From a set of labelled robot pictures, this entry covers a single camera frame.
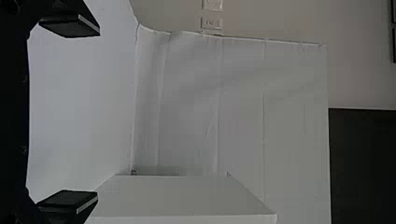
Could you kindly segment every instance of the dark wooden floor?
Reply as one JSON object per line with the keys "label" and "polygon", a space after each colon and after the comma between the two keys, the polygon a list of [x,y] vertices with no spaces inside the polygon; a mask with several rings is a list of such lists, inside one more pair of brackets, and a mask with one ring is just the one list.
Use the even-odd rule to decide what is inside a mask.
{"label": "dark wooden floor", "polygon": [[392,217],[396,111],[330,109],[332,224]]}

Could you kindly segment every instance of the white backdrop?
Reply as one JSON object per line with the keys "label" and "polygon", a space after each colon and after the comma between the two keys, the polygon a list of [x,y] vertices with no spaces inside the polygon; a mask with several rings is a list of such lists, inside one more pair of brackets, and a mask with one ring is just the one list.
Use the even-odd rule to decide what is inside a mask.
{"label": "white backdrop", "polygon": [[132,165],[228,173],[280,224],[330,223],[325,47],[160,33],[137,27],[126,0],[87,4],[101,37],[36,27],[29,40],[35,201]]}
{"label": "white backdrop", "polygon": [[35,201],[128,173],[137,21],[128,0],[87,0],[101,36],[31,33],[27,187]]}
{"label": "white backdrop", "polygon": [[229,174],[279,223],[330,223],[325,47],[143,26],[137,46],[141,175]]}

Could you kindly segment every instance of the white surface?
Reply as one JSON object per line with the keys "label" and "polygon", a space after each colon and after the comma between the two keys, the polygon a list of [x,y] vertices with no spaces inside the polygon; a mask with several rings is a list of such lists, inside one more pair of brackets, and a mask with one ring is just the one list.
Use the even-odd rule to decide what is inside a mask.
{"label": "white surface", "polygon": [[201,17],[220,15],[227,36],[326,44],[331,107],[396,109],[389,0],[226,0],[220,13],[199,0],[130,1],[156,30],[200,31]]}
{"label": "white surface", "polygon": [[87,224],[275,224],[268,216],[90,217]]}
{"label": "white surface", "polygon": [[129,168],[136,21],[127,0],[86,3],[102,36],[65,39],[37,26],[29,39],[35,201],[96,189]]}
{"label": "white surface", "polygon": [[231,177],[113,176],[97,189],[100,217],[251,216],[276,223],[276,214]]}
{"label": "white surface", "polygon": [[325,47],[144,27],[137,43],[157,45],[148,57],[158,62],[138,68],[137,99],[150,102],[136,114],[139,174],[228,172],[279,223],[330,223]]}

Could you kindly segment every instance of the white wall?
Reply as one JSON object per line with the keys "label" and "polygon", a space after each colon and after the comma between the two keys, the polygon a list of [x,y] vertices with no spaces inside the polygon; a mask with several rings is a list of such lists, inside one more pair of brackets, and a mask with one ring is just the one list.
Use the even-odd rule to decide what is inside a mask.
{"label": "white wall", "polygon": [[[201,0],[130,0],[145,25],[199,31]],[[389,0],[224,0],[224,34],[328,45],[331,107],[396,109]]]}
{"label": "white wall", "polygon": [[137,24],[127,0],[86,3],[102,36],[65,39],[37,26],[29,39],[35,201],[129,169]]}

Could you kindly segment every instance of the wall socket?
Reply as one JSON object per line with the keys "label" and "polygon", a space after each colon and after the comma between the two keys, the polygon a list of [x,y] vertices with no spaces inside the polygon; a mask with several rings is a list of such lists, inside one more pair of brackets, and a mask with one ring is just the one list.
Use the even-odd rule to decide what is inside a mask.
{"label": "wall socket", "polygon": [[203,0],[203,9],[210,11],[222,11],[223,0]]}
{"label": "wall socket", "polygon": [[222,18],[202,17],[201,28],[207,30],[222,30]]}

